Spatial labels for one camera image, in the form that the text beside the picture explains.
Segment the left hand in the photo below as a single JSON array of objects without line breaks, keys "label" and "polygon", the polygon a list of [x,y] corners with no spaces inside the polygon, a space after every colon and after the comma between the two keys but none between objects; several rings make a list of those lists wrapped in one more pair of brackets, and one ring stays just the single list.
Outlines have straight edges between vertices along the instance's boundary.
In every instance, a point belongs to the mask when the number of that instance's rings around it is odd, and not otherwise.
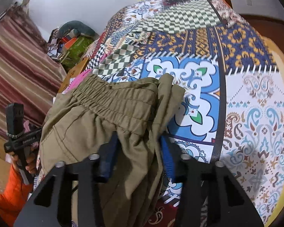
[{"label": "left hand", "polygon": [[[35,153],[36,149],[31,148],[31,153],[30,155],[27,157],[27,166],[25,167],[26,170],[30,173],[30,174],[36,174],[37,173],[37,168],[36,168],[36,153]],[[20,173],[19,168],[18,168],[18,161],[19,158],[18,156],[12,152],[9,153],[9,155],[11,156],[11,160],[12,160],[12,165],[13,165],[13,169],[17,172]]]}]

